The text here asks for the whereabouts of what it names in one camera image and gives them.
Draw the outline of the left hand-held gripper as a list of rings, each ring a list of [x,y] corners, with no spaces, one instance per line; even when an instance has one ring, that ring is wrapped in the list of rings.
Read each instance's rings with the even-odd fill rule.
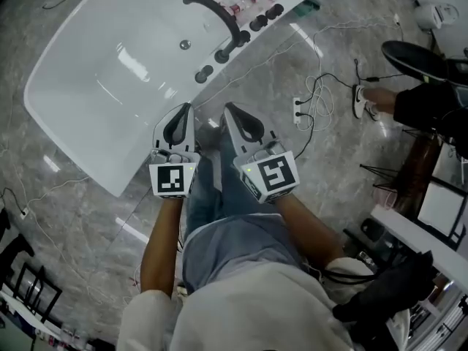
[[[195,150],[195,118],[189,103],[170,110],[155,126],[148,166],[155,196],[190,195],[200,155]]]

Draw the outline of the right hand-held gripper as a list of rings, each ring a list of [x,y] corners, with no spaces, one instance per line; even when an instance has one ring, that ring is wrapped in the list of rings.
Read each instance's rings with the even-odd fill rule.
[[[267,115],[251,105],[228,102],[223,118],[237,155],[233,164],[258,203],[271,203],[299,185],[294,155],[275,140],[279,134]]]

